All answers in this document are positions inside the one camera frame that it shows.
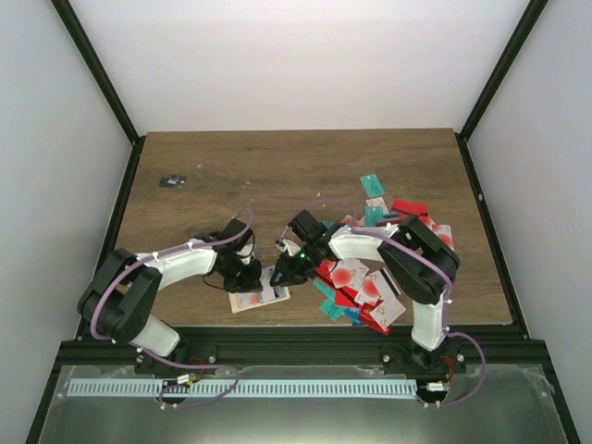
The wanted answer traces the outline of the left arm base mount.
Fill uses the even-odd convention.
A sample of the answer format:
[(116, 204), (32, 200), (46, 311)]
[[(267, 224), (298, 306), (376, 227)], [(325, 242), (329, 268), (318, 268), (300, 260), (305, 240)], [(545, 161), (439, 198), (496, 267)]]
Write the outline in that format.
[[(180, 341), (177, 347), (166, 358), (179, 364), (214, 364), (217, 361), (217, 346), (211, 343), (191, 341), (184, 334), (180, 334)], [(135, 365), (137, 375), (152, 376), (179, 376), (188, 373), (187, 369), (178, 368), (156, 360), (150, 356), (144, 356), (140, 363)]]

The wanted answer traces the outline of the beige card holder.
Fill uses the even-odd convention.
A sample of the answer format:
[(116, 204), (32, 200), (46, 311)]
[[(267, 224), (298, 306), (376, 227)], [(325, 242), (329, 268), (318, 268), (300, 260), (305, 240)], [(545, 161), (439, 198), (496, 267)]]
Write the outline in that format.
[(276, 302), (284, 302), (290, 299), (290, 291), (285, 287), (271, 287), (270, 280), (275, 271), (273, 265), (262, 269), (261, 291), (249, 291), (243, 293), (230, 293), (229, 303), (233, 314), (247, 310), (260, 308)]

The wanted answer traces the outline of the white card red circle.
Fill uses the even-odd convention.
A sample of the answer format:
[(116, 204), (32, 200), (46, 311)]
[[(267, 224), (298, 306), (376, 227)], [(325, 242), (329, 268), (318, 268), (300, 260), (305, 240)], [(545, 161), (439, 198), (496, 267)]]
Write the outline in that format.
[(329, 276), (335, 288), (348, 287), (358, 290), (362, 287), (369, 268), (358, 259), (342, 259), (331, 270)]

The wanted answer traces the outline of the red card black stripe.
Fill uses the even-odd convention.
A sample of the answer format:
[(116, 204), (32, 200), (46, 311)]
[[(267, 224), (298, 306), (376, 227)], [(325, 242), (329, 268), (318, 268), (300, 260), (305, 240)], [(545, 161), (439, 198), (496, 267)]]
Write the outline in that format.
[(345, 308), (360, 308), (362, 306), (361, 303), (357, 302), (357, 300), (361, 300), (358, 296), (359, 292), (342, 292), (339, 289), (334, 296), (333, 302), (340, 307)]

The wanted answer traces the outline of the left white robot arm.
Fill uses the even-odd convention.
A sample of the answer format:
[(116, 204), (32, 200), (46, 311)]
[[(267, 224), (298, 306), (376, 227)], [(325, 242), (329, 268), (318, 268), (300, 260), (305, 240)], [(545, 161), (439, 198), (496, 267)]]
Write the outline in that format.
[(189, 351), (175, 329), (152, 315), (157, 293), (213, 273), (223, 278), (226, 292), (260, 291), (262, 266), (253, 249), (243, 240), (205, 237), (160, 252), (114, 250), (80, 297), (78, 312), (91, 324), (94, 338), (147, 350), (165, 371), (179, 373), (188, 365)]

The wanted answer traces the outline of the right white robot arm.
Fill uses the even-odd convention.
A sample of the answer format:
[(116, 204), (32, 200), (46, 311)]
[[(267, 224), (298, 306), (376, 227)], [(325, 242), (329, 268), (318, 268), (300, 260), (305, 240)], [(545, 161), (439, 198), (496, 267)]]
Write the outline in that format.
[(271, 286), (301, 285), (312, 279), (326, 260), (381, 262), (413, 301), (413, 366), (430, 373), (443, 363), (442, 344), (449, 332), (445, 304), (460, 259), (420, 217), (407, 216), (400, 223), (374, 228), (356, 228), (344, 222), (328, 228), (303, 210), (289, 222), (289, 229), (302, 244), (277, 240), (281, 255)]

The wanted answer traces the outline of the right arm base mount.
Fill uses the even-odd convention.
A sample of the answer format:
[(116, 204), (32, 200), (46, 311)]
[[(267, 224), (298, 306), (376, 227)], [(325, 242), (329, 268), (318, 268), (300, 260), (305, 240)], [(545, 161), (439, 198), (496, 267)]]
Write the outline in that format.
[(433, 351), (427, 351), (409, 339), (387, 342), (380, 348), (380, 357), (390, 373), (407, 377), (443, 376), (450, 369), (454, 375), (466, 373), (465, 363), (457, 359), (461, 351), (449, 339), (444, 339)]

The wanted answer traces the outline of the white card red pattern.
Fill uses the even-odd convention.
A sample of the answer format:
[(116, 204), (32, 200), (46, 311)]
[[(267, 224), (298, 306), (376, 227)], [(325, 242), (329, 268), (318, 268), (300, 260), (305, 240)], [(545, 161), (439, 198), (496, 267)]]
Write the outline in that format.
[(370, 312), (370, 318), (376, 323), (379, 330), (388, 333), (392, 324), (406, 311), (404, 305), (396, 298), (391, 298), (378, 303)]

